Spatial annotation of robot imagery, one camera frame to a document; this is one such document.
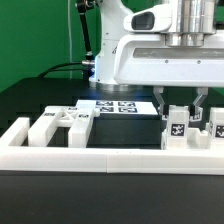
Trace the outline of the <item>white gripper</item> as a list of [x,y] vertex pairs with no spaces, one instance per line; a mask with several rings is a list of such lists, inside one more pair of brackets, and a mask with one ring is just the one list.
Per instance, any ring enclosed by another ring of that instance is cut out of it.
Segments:
[[201,47],[168,47],[159,34],[129,34],[118,43],[114,79],[119,84],[149,85],[165,120],[169,105],[161,86],[197,87],[190,120],[201,121],[207,87],[224,87],[224,32],[208,35]]

